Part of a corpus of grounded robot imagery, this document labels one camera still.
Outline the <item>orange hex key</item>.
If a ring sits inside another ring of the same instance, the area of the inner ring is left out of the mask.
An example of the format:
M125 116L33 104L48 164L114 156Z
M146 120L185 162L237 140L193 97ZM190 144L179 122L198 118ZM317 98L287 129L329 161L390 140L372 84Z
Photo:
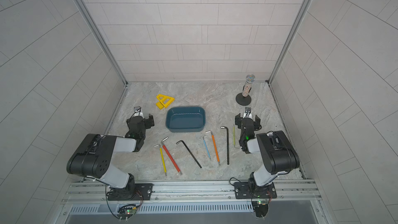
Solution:
M212 142L213 142L213 145L214 145L215 154L216 154L216 158L217 158L217 162L218 162L218 165L221 166L220 158L219 158L219 154L218 154L218 149L217 149L217 144L216 144L216 141L215 141L215 136L214 136L212 131L206 131L205 133L209 133L211 135Z

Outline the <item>long black hex key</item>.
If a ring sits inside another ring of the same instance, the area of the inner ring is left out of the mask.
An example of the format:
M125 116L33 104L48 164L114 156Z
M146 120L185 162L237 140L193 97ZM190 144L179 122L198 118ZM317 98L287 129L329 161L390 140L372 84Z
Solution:
M221 129L226 131L226 144L227 144L227 165L230 165L230 149L229 149L229 129L226 126L221 126Z

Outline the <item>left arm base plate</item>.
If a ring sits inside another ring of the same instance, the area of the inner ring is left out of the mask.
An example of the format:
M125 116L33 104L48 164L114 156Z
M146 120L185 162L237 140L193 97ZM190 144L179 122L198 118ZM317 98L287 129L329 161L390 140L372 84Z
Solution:
M125 188L117 189L110 188L110 191L106 194L108 201L138 201L138 200L150 200L152 194L153 184L127 184Z

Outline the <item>thin green hex key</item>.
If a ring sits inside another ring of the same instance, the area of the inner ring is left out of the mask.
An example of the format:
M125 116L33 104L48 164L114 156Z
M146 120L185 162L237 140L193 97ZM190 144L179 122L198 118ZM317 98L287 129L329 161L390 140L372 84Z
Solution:
M239 147L236 145L236 129L235 129L235 125L233 126L233 146L234 146L234 149L239 149Z

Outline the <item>blue hex key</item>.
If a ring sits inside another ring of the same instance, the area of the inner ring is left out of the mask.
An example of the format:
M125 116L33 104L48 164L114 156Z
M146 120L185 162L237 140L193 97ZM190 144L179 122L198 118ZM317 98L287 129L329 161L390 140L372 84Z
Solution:
M207 156L211 160L211 156L210 156L210 153L209 153L209 150L208 150L208 147L207 147L207 144L206 144L206 140L205 140L206 137L207 136L205 135L205 136L203 136L202 139L203 139L203 143L204 143L204 146L205 146L205 149L206 149Z

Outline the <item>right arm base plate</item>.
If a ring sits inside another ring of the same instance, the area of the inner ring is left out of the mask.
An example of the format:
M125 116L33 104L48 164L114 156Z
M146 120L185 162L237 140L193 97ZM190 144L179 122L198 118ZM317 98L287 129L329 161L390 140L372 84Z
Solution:
M236 181L232 184L236 199L276 199L277 193L274 183L262 187L255 183Z

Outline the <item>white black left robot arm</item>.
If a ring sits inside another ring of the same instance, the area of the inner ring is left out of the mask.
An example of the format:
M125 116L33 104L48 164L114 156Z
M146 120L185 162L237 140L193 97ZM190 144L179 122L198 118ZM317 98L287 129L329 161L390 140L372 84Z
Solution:
M139 152L144 145L146 130L154 126L153 116L145 119L134 113L127 121L129 131L124 137L89 133L69 159L69 174L89 177L109 188L108 201L149 200L153 184L136 184L132 174L112 164L115 153Z

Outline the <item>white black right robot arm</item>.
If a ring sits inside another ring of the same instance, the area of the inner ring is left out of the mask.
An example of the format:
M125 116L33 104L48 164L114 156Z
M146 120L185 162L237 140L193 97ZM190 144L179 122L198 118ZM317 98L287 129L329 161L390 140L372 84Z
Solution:
M241 129L239 145L242 151L246 154L258 152L262 158L262 165L251 173L248 180L252 196L271 192L273 180L300 167L299 156L283 131L255 134L262 128L258 116L252 119L238 114L235 125Z

